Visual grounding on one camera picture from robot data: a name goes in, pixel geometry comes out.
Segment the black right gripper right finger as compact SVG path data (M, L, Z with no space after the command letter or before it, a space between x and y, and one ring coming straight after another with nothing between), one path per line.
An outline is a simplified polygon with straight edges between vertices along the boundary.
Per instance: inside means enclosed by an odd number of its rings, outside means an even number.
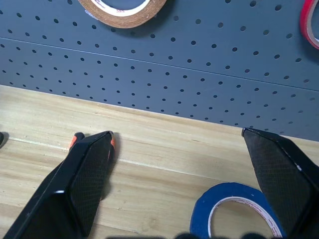
M319 237L319 166L291 140L244 128L261 191L288 237Z

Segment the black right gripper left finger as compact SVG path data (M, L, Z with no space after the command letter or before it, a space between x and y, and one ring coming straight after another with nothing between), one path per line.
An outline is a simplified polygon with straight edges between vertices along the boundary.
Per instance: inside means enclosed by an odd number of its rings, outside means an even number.
M3 239L87 239L102 200L110 131L76 142L42 181Z

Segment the grey pegboard panel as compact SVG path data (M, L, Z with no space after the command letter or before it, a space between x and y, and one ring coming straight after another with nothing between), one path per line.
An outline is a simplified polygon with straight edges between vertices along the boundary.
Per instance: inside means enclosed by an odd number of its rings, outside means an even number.
M0 0L0 84L319 141L304 0L168 0L132 29L77 0Z

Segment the blue tape roll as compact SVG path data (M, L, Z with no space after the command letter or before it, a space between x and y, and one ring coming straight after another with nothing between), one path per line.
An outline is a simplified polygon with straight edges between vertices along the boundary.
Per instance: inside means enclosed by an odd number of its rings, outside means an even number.
M276 238L286 236L286 233L265 195L250 186L228 182L211 187L196 201L192 212L189 231L200 239L212 236L211 220L216 208L225 202L234 201L254 209L268 224Z

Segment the red tape roll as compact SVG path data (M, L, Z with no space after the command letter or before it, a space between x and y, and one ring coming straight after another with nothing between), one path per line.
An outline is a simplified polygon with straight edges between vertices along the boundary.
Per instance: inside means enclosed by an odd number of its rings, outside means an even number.
M315 49L319 50L319 39L315 38L311 24L312 16L318 2L319 0L305 0L301 9L299 24L303 37Z

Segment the brown tape roll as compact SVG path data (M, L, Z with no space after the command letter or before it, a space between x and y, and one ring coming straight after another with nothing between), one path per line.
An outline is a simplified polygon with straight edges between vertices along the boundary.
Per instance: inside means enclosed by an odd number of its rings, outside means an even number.
M117 9L102 0L78 0L84 9L100 22L115 28L134 28L153 18L167 0L144 0L133 9Z

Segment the orange and black handled tool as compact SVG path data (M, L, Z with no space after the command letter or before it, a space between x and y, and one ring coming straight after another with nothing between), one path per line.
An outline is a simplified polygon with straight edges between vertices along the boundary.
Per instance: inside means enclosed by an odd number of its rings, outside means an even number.
M110 131L110 135L111 135L111 142L110 144L112 145L113 148L116 147L116 143L115 143L115 137L114 134ZM85 138L85 134L82 132L76 132L71 140L70 146L69 146L69 151L72 149L72 147L74 146L74 144L82 139Z

